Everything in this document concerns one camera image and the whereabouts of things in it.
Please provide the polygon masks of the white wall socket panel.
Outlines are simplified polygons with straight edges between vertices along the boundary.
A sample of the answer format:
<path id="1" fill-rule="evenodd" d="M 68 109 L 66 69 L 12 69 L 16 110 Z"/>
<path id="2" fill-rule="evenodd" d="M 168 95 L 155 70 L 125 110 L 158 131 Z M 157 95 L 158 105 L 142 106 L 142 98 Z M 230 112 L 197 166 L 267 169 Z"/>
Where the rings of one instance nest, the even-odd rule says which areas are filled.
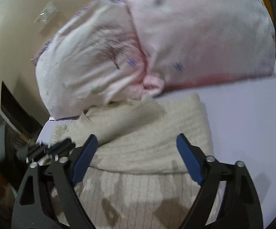
<path id="1" fill-rule="evenodd" d="M 53 1 L 49 1 L 43 10 L 38 14 L 34 23 L 48 23 L 57 12 L 57 7 L 54 5 Z"/>

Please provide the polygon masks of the pink floral pillow right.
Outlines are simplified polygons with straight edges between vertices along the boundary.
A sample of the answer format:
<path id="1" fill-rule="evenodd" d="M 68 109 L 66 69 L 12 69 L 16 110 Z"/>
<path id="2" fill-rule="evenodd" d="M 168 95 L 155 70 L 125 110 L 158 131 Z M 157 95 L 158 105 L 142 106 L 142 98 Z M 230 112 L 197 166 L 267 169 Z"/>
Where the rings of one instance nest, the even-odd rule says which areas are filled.
<path id="1" fill-rule="evenodd" d="M 125 0 L 160 90 L 276 75 L 275 29 L 263 0 Z"/>

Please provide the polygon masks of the pink floral pillow left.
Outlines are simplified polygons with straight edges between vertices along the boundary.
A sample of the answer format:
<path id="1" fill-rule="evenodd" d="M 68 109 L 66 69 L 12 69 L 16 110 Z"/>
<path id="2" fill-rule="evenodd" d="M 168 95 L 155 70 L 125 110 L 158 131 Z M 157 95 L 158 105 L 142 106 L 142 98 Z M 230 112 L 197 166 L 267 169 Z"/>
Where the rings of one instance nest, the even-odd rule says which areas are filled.
<path id="1" fill-rule="evenodd" d="M 41 99 L 52 118 L 92 106 L 156 96 L 164 81 L 147 70 L 125 0 L 94 0 L 44 44 L 33 59 Z"/>

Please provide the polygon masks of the beige cable knit sweater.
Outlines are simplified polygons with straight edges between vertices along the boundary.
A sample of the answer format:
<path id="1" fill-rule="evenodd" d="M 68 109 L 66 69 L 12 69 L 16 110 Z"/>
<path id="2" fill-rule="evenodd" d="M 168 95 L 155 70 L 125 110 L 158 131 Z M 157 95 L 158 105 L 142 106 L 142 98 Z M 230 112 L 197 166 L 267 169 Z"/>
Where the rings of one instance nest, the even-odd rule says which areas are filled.
<path id="1" fill-rule="evenodd" d="M 197 94 L 174 100 L 126 100 L 98 106 L 58 125 L 50 144 L 71 138 L 99 147 L 75 192 L 96 228 L 178 228 L 199 191 L 176 147 L 184 134 L 213 153 L 205 108 Z"/>

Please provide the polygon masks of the pink floral pillow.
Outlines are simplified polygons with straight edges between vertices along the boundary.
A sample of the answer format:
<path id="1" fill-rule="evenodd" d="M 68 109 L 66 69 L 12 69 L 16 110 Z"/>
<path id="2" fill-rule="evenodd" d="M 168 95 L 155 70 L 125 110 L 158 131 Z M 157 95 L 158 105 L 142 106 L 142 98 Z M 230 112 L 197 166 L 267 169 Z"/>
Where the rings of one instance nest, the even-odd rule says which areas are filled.
<path id="1" fill-rule="evenodd" d="M 276 75 L 275 29 L 263 0 L 125 0 L 160 90 Z"/>
<path id="2" fill-rule="evenodd" d="M 147 70 L 125 0 L 94 0 L 44 44 L 33 59 L 41 99 L 52 118 L 92 106 L 156 96 L 164 81 Z"/>

